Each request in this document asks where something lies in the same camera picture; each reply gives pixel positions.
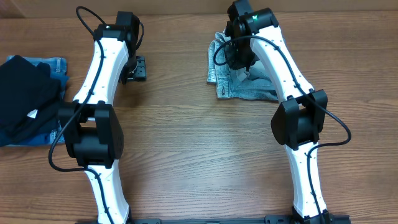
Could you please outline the light blue denim shorts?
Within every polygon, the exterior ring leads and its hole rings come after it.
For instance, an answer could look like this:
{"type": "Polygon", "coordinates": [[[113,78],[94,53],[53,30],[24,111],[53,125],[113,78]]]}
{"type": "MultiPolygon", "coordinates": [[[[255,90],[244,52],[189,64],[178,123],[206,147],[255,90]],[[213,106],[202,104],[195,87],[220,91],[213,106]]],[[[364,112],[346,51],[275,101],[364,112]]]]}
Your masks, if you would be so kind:
{"type": "Polygon", "coordinates": [[[217,32],[215,40],[208,48],[207,82],[216,85],[217,97],[277,101],[276,90],[260,61],[252,65],[248,71],[245,68],[235,70],[230,65],[215,65],[213,61],[215,51],[229,39],[224,33],[217,32]]]}

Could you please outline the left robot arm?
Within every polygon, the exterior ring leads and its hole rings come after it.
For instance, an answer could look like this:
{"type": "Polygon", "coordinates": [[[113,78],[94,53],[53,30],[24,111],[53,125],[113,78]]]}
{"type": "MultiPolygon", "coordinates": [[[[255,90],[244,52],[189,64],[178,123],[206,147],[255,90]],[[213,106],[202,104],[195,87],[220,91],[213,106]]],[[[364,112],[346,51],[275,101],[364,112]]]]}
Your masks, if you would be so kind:
{"type": "Polygon", "coordinates": [[[132,12],[119,11],[114,24],[101,21],[89,32],[94,40],[91,65],[73,101],[58,111],[59,136],[76,159],[75,171],[90,181],[98,209],[95,222],[132,223],[119,174],[124,134],[113,103],[118,84],[147,79],[145,58],[136,54],[144,25],[132,12]]]}

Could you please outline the folded blue jeans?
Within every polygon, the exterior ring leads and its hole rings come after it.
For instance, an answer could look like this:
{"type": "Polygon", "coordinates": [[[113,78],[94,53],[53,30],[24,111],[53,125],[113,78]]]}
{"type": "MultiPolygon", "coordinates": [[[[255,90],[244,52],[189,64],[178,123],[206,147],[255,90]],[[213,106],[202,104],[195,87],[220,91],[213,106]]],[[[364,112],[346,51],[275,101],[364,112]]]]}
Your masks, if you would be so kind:
{"type": "MultiPolygon", "coordinates": [[[[69,77],[67,76],[67,61],[61,57],[52,58],[33,58],[24,57],[28,62],[36,67],[42,66],[44,63],[49,66],[50,78],[60,80],[61,92],[60,101],[63,101],[65,89],[69,77]]],[[[9,143],[9,146],[42,146],[49,145],[53,142],[61,125],[56,116],[53,116],[42,127],[40,127],[33,135],[16,143],[9,143]]]]}

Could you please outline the folded black garment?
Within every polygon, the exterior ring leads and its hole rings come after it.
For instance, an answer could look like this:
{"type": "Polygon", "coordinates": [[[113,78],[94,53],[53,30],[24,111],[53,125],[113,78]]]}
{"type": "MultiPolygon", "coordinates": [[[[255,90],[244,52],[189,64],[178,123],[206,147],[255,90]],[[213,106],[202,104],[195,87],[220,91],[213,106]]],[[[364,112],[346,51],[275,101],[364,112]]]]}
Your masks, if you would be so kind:
{"type": "Polygon", "coordinates": [[[50,78],[48,69],[20,55],[8,56],[1,65],[1,146],[28,138],[57,117],[60,80],[50,78]]]}

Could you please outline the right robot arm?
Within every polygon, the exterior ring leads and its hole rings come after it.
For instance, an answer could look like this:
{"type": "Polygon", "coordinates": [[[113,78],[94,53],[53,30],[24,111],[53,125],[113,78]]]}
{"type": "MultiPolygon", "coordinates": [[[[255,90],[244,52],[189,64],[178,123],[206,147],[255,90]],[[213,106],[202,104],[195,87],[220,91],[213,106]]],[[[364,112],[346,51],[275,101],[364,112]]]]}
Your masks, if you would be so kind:
{"type": "Polygon", "coordinates": [[[237,61],[246,68],[260,61],[277,93],[279,107],[271,128],[289,158],[294,185],[292,222],[329,223],[317,162],[326,93],[316,91],[301,74],[269,8],[253,11],[248,1],[235,1],[227,13],[226,35],[234,40],[237,61]]]}

